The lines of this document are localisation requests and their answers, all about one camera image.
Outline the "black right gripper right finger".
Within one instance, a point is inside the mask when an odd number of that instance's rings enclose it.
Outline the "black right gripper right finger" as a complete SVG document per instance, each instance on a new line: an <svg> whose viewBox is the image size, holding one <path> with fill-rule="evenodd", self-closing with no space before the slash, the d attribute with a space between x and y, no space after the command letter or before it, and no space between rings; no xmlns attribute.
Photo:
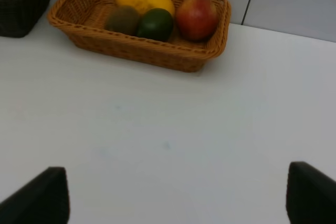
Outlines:
<svg viewBox="0 0 336 224"><path fill-rule="evenodd" d="M286 211L290 223L335 223L335 180L306 162L290 163Z"/></svg>

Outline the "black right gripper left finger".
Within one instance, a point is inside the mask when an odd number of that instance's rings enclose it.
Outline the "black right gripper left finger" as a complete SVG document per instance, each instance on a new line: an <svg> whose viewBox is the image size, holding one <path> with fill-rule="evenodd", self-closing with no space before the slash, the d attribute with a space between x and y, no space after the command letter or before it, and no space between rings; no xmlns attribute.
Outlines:
<svg viewBox="0 0 336 224"><path fill-rule="evenodd" d="M70 196L64 167L49 167L1 202L1 223L68 223Z"/></svg>

